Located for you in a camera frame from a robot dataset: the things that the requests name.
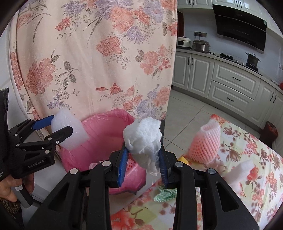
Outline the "white foam block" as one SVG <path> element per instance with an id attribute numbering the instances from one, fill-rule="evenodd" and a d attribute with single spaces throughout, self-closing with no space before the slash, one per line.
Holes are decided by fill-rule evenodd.
<path id="1" fill-rule="evenodd" d="M 225 181 L 230 185 L 230 187 L 236 194 L 240 193 L 240 183 L 246 180 L 247 176 L 250 174 L 250 171 L 254 168 L 254 166 L 255 165 L 252 160 L 241 162 L 224 177 Z"/>
<path id="2" fill-rule="evenodd" d="M 89 135 L 82 122 L 68 109 L 60 109 L 51 121 L 52 133 L 63 131 L 63 140 L 59 141 L 61 147 L 73 150 L 89 140 Z"/>

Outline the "green white striped cloth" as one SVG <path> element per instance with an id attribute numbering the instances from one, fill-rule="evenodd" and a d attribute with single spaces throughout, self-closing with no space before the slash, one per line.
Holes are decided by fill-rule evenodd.
<path id="1" fill-rule="evenodd" d="M 175 199 L 177 196 L 177 189 L 166 189 L 164 186 L 158 187 L 159 193 L 154 197 L 155 202 L 163 203 Z"/>

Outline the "tall pink foam fruit net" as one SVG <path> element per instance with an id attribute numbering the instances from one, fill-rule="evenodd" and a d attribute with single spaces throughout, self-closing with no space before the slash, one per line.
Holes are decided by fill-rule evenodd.
<path id="1" fill-rule="evenodd" d="M 221 127 L 211 119 L 201 126 L 193 138 L 187 157 L 202 164 L 211 163 L 217 156 L 220 148 Z"/>

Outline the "white tissue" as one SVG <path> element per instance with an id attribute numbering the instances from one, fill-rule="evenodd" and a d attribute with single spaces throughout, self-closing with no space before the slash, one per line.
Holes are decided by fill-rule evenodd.
<path id="1" fill-rule="evenodd" d="M 152 117 L 136 119 L 123 130 L 125 147 L 139 166 L 152 176 L 159 172 L 158 152 L 161 149 L 161 121 Z"/>

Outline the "yellow sponge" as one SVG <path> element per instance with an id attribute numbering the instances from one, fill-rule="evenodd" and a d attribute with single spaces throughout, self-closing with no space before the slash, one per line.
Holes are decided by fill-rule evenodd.
<path id="1" fill-rule="evenodd" d="M 179 157 L 178 161 L 180 161 L 180 162 L 182 162 L 182 163 L 184 163 L 186 165 L 189 165 L 189 161 L 185 157 L 183 157 L 183 156 Z"/>

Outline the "pink trash bin with bag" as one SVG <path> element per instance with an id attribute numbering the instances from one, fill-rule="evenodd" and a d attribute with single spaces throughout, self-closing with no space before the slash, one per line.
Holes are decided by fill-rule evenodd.
<path id="1" fill-rule="evenodd" d="M 73 150 L 61 148 L 59 151 L 64 169 L 72 168 L 86 171 L 91 164 L 108 160 L 110 154 L 122 148 L 123 130 L 132 124 L 135 118 L 123 109 L 114 109 L 106 113 L 95 114 L 82 121 L 89 140 Z M 109 193 L 137 193 L 146 184 L 146 170 L 136 163 L 131 173 L 125 172 L 120 188 L 111 188 Z"/>

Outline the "white lower kitchen cabinets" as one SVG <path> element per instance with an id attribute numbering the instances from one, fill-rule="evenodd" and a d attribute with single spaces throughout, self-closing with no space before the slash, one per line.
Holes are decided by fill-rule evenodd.
<path id="1" fill-rule="evenodd" d="M 282 90 L 268 78 L 218 55 L 177 49 L 172 85 L 259 131 L 271 122 L 272 147 L 282 154 Z"/>

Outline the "white kitchen cabinets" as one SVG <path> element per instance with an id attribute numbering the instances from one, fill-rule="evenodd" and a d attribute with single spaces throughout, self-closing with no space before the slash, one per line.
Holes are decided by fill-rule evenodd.
<path id="1" fill-rule="evenodd" d="M 259 131 L 271 122 L 272 147 L 282 154 L 282 90 L 268 78 L 218 55 L 177 49 L 172 85 Z"/>
<path id="2" fill-rule="evenodd" d="M 177 0 L 178 9 L 212 9 L 213 5 L 226 6 L 237 10 L 242 10 L 262 17 L 262 7 L 257 1 L 239 0 Z"/>

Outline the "white upper kitchen cabinets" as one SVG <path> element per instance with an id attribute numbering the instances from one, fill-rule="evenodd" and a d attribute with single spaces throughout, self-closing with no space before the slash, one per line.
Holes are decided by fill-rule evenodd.
<path id="1" fill-rule="evenodd" d="M 226 6 L 237 10 L 242 10 L 262 17 L 262 7 L 257 1 L 239 0 L 177 0 L 178 9 L 212 9 L 213 5 Z"/>

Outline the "dark red floor bin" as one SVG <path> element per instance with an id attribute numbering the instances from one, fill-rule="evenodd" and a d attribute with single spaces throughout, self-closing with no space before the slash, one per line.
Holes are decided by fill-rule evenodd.
<path id="1" fill-rule="evenodd" d="M 273 142 L 278 137 L 278 131 L 275 125 L 267 121 L 264 129 L 261 132 L 259 140 L 263 142 L 268 147 L 272 148 Z"/>

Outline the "floral curtain cloth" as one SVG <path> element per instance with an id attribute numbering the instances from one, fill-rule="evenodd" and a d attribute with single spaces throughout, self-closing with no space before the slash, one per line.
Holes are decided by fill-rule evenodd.
<path id="1" fill-rule="evenodd" d="M 66 108 L 84 120 L 118 108 L 165 119 L 176 1 L 28 1 L 14 15 L 9 39 L 28 118 Z"/>

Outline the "black gas stove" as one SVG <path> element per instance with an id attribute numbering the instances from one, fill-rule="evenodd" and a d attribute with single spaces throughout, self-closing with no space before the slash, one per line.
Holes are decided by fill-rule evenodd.
<path id="1" fill-rule="evenodd" d="M 227 59 L 227 60 L 230 60 L 230 61 L 232 61 L 234 63 L 237 63 L 237 64 L 239 64 L 241 66 L 245 66 L 245 67 L 247 67 L 247 68 L 249 68 L 249 69 L 251 69 L 251 70 L 253 70 L 255 72 L 259 71 L 259 69 L 257 67 L 255 67 L 255 66 L 253 66 L 253 65 L 251 65 L 249 63 L 241 62 L 241 61 L 239 61 L 239 60 L 237 60 L 237 59 L 233 58 L 232 56 L 227 55 L 225 53 L 220 53 L 219 57 Z"/>

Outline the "black cooking pot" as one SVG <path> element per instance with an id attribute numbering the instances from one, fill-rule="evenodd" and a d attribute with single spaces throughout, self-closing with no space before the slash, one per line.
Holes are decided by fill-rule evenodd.
<path id="1" fill-rule="evenodd" d="M 250 65 L 257 67 L 258 62 L 261 62 L 254 53 L 246 53 L 247 54 L 247 63 Z"/>

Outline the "steel pressure cooker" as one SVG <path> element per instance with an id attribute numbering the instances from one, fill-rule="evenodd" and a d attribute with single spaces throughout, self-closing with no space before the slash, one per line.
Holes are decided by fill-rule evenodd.
<path id="1" fill-rule="evenodd" d="M 205 40 L 194 40 L 192 43 L 192 49 L 202 53 L 209 53 L 210 43 Z"/>

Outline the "white rice cooker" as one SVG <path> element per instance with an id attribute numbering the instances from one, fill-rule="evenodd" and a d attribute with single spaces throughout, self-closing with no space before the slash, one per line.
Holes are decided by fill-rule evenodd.
<path id="1" fill-rule="evenodd" d="M 191 39 L 187 37 L 178 37 L 177 47 L 182 47 L 187 49 L 191 48 Z"/>

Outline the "black range hood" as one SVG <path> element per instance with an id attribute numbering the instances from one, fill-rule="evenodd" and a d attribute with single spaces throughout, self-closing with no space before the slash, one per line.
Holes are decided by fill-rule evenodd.
<path id="1" fill-rule="evenodd" d="M 266 45 L 267 22 L 260 17 L 235 8 L 212 5 L 217 35 L 227 37 L 263 53 Z"/>

